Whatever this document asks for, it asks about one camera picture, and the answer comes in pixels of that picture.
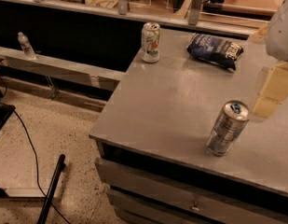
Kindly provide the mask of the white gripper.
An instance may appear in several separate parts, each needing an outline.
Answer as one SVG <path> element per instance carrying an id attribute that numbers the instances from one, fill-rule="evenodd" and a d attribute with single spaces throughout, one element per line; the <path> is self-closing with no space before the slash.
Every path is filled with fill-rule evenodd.
<path id="1" fill-rule="evenodd" d="M 288 98 L 288 0 L 282 2 L 268 23 L 266 50 L 280 61 L 263 67 L 258 75 L 250 108 L 254 119 L 268 119 Z"/>

